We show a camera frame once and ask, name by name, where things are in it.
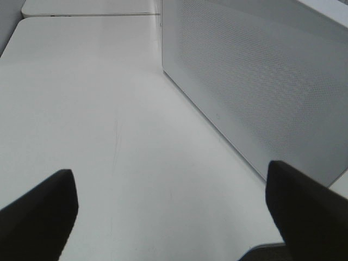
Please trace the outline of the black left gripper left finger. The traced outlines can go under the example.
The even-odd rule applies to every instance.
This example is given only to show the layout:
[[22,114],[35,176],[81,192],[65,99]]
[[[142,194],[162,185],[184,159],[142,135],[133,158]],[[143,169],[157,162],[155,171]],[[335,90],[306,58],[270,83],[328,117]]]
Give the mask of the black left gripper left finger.
[[78,208],[70,169],[46,178],[1,209],[1,260],[59,260]]

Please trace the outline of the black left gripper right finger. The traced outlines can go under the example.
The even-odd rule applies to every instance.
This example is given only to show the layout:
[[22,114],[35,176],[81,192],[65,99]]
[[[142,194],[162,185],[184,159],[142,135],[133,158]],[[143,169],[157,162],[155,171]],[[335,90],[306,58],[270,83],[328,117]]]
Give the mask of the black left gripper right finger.
[[265,200],[293,260],[347,260],[346,198],[273,160]]

